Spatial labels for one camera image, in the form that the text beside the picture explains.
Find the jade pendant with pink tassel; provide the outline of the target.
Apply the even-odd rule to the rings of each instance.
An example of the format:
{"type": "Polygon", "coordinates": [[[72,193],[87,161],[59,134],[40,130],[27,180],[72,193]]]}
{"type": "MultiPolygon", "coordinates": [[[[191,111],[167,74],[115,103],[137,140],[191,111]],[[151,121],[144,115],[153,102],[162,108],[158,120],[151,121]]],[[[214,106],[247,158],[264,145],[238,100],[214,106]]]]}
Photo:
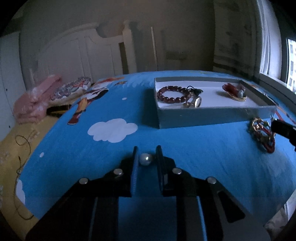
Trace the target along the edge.
{"type": "Polygon", "coordinates": [[[232,99],[241,102],[246,101],[246,88],[243,85],[239,84],[234,86],[227,83],[222,86],[222,89],[227,92],[232,99]]]}

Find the white pearl bead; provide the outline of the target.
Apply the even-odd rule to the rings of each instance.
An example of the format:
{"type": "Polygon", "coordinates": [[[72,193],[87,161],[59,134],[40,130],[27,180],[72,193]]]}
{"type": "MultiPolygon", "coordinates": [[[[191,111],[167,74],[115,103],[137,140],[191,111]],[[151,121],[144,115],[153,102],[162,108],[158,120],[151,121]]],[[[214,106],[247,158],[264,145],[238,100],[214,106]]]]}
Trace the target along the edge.
{"type": "Polygon", "coordinates": [[[142,166],[148,166],[152,163],[153,161],[153,157],[151,154],[148,154],[148,153],[142,153],[140,154],[140,157],[139,157],[139,163],[142,165],[142,166]]]}

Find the grey shallow jewelry box tray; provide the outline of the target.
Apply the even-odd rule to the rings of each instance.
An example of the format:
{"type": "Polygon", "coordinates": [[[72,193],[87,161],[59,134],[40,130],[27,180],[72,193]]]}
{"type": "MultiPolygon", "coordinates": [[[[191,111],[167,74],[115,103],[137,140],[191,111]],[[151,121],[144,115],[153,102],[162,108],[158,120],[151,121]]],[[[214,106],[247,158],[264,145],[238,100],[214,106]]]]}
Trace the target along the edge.
{"type": "Polygon", "coordinates": [[[276,104],[256,87],[241,79],[222,77],[157,77],[154,90],[165,86],[187,88],[192,86],[203,90],[200,94],[199,107],[186,107],[184,103],[164,103],[156,100],[160,128],[180,128],[187,126],[204,126],[220,123],[249,121],[253,118],[270,118],[274,116],[276,104]],[[224,84],[245,87],[245,101],[232,99],[223,90],[224,84]]]}

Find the white window curtain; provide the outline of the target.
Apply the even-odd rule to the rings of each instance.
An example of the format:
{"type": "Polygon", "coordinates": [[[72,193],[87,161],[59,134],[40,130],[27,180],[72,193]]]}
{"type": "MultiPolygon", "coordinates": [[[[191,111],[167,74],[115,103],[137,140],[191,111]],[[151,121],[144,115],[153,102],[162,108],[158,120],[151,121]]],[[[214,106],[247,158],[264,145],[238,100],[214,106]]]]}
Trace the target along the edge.
{"type": "Polygon", "coordinates": [[[282,43],[280,27],[269,1],[256,1],[259,73],[281,77],[282,43]]]}

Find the blue cartoon bed sheet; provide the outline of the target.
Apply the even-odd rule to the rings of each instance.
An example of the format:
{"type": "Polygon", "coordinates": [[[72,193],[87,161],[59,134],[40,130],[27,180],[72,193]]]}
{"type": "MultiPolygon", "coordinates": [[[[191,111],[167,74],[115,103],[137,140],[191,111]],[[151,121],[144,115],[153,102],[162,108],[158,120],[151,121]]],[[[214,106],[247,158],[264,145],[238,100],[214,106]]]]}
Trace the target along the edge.
{"type": "Polygon", "coordinates": [[[276,137],[267,153],[248,132],[248,122],[160,129],[154,100],[157,77],[234,76],[201,71],[143,72],[99,80],[103,97],[86,110],[73,106],[37,146],[16,183],[16,195],[37,218],[80,178],[114,169],[134,146],[163,153],[193,176],[216,177],[260,222],[267,222],[295,190],[295,151],[276,137]]]}

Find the yellow bed sheet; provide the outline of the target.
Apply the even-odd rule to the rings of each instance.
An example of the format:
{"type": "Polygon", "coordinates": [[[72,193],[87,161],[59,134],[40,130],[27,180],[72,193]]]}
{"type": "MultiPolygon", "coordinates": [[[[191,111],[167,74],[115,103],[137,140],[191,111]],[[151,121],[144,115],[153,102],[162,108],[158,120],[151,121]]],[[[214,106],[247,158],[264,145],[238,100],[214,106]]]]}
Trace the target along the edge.
{"type": "Polygon", "coordinates": [[[38,221],[15,194],[20,169],[56,121],[46,117],[39,123],[16,124],[1,141],[1,215],[15,240],[24,240],[38,221]]]}

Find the pink folded blanket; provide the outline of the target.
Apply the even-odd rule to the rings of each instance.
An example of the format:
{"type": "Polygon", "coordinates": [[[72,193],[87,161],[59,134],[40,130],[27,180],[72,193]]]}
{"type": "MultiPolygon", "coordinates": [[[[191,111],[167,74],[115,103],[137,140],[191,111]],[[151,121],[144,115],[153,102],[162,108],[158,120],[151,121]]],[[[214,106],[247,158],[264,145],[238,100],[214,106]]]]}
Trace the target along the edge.
{"type": "Polygon", "coordinates": [[[20,125],[41,121],[46,116],[52,95],[60,86],[62,77],[54,74],[25,92],[14,104],[13,115],[16,122],[20,125]]]}

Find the patterned round cushion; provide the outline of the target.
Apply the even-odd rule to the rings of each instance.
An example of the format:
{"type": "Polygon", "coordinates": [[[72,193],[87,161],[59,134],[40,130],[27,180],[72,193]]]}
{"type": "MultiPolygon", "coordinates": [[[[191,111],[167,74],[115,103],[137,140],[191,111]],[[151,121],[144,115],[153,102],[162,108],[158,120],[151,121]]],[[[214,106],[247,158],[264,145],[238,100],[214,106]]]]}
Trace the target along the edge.
{"type": "Polygon", "coordinates": [[[89,77],[79,77],[73,82],[64,84],[57,88],[52,94],[50,103],[59,105],[76,99],[88,90],[88,88],[92,85],[92,82],[92,79],[89,77]]]}

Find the white wooden headboard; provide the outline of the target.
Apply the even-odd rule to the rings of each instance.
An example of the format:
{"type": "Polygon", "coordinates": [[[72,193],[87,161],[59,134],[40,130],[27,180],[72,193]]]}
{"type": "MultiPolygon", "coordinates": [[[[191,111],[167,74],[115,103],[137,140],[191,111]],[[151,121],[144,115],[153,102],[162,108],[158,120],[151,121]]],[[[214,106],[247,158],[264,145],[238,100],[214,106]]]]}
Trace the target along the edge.
{"type": "Polygon", "coordinates": [[[60,74],[63,82],[81,76],[92,80],[137,72],[130,21],[123,23],[120,35],[103,38],[99,24],[80,25],[54,37],[37,54],[35,68],[30,69],[33,84],[52,74],[60,74]]]}

